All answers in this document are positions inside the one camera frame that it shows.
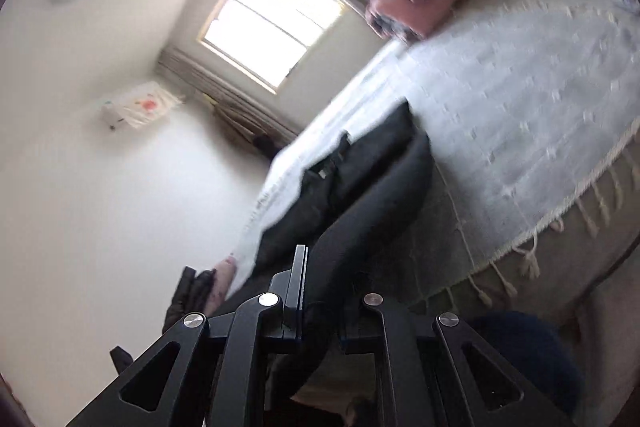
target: black mount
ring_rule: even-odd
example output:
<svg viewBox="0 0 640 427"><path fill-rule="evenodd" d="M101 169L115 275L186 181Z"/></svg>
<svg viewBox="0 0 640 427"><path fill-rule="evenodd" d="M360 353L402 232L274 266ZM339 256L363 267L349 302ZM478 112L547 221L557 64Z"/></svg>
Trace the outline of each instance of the black mount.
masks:
<svg viewBox="0 0 640 427"><path fill-rule="evenodd" d="M306 247L234 313L187 315L68 427L259 427L269 355L302 340ZM384 427L569 427L572 422L454 314L411 315L369 294L345 307L347 354L374 353Z"/></svg>

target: tassel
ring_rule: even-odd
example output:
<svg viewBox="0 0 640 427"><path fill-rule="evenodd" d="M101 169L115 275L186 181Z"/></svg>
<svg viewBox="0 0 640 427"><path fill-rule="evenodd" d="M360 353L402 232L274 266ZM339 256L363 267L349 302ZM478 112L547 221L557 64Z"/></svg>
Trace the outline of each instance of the tassel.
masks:
<svg viewBox="0 0 640 427"><path fill-rule="evenodd" d="M516 286L514 286L507 279L504 278L504 275L500 273L500 270L498 270L498 267L495 266L495 263L493 261L490 261L490 263L491 263L491 266L494 267L495 272L498 274L498 277L502 282L502 286L504 286L504 290L507 292L507 295L509 296L509 298L510 299L516 298L518 296L518 290L516 290Z"/></svg>
<svg viewBox="0 0 640 427"><path fill-rule="evenodd" d="M540 266L535 252L526 253L520 264L520 275L528 277L529 280L540 277Z"/></svg>
<svg viewBox="0 0 640 427"><path fill-rule="evenodd" d="M640 190L640 167L638 167L638 164L628 150L623 150L622 156L628 163L629 167L631 167L631 176L634 179L634 190Z"/></svg>
<svg viewBox="0 0 640 427"><path fill-rule="evenodd" d="M611 213L609 212L607 201L604 200L600 189L598 188L598 182L593 182L593 193L596 195L596 199L598 200L598 205L600 206L600 214L602 215L604 226L608 227L611 223Z"/></svg>
<svg viewBox="0 0 640 427"><path fill-rule="evenodd" d="M618 173L614 166L609 167L609 174L611 174L611 179L613 180L613 189L616 194L616 210L620 210L622 205L625 203L625 192L622 190L622 184L620 183L620 178L618 178Z"/></svg>
<svg viewBox="0 0 640 427"><path fill-rule="evenodd" d="M562 233L564 232L564 220L562 220L562 217L558 217L555 221L551 222L549 227L555 232Z"/></svg>
<svg viewBox="0 0 640 427"><path fill-rule="evenodd" d="M478 298L482 301L482 303L487 308L493 308L494 302L491 300L491 297L478 287L478 285L476 284L476 281L473 280L473 277L469 276L468 279L469 279L469 282L471 283L472 288L476 290L476 293L478 294Z"/></svg>
<svg viewBox="0 0 640 427"><path fill-rule="evenodd" d="M595 239L596 237L598 237L598 232L600 231L600 229L595 224L594 220L591 219L591 216L587 212L587 209L584 207L582 200L580 198L576 198L575 203L578 205L578 208L580 209L580 213L582 214L582 219L584 219L584 223L587 225L587 230L589 230L589 234L593 239Z"/></svg>
<svg viewBox="0 0 640 427"><path fill-rule="evenodd" d="M522 263L520 264L520 275L528 277L530 280L540 277L540 266L538 265L538 258L536 251L538 250L538 234L533 234L533 247L531 250L524 250L524 248L513 247L513 251L518 252L524 256Z"/></svg>
<svg viewBox="0 0 640 427"><path fill-rule="evenodd" d="M456 305L456 300L453 298L453 292L449 286L447 286L447 295L449 295L449 301L451 301L451 311L456 315L460 315L460 311Z"/></svg>

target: screw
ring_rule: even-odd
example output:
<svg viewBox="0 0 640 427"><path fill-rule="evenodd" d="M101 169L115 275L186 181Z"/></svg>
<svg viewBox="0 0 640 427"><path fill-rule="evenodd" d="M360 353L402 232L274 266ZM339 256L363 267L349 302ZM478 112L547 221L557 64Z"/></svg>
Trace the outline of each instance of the screw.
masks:
<svg viewBox="0 0 640 427"><path fill-rule="evenodd" d="M258 297L258 302L265 307L273 306L277 304L278 299L280 299L275 293L263 293Z"/></svg>
<svg viewBox="0 0 640 427"><path fill-rule="evenodd" d="M382 298L382 295L379 295L377 293L367 293L364 296L364 303L366 305L369 306L380 306L380 304L382 304L382 301L384 300Z"/></svg>
<svg viewBox="0 0 640 427"><path fill-rule="evenodd" d="M197 328L203 322L204 317L202 317L202 315L200 315L199 313L189 314L183 320L184 325L188 328Z"/></svg>
<svg viewBox="0 0 640 427"><path fill-rule="evenodd" d="M453 328L460 323L460 319L455 313L447 312L438 317L440 324L447 328Z"/></svg>

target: bedspread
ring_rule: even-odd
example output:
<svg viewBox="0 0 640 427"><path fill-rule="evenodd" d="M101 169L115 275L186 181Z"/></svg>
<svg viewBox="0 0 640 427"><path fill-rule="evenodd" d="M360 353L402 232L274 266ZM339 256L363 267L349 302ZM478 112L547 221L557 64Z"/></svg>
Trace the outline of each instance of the bedspread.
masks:
<svg viewBox="0 0 640 427"><path fill-rule="evenodd" d="M579 204L638 130L639 46L638 19L611 0L473 0L428 41L390 44L276 158L235 251L234 287L262 230L297 198L304 169L343 130L361 136L402 98L431 137L440 190L374 254L401 253L397 269L417 280L417 292L398 289L408 303L485 268ZM443 198L453 213L440 211ZM600 211L606 219L606 203ZM442 249L434 234L458 240Z"/></svg>

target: window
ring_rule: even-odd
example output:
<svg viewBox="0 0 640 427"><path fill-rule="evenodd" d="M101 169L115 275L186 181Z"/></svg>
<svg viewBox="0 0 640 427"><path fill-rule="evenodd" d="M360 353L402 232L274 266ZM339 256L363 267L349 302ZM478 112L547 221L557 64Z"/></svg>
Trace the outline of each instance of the window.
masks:
<svg viewBox="0 0 640 427"><path fill-rule="evenodd" d="M338 0L224 0L202 41L275 92L341 12Z"/></svg>

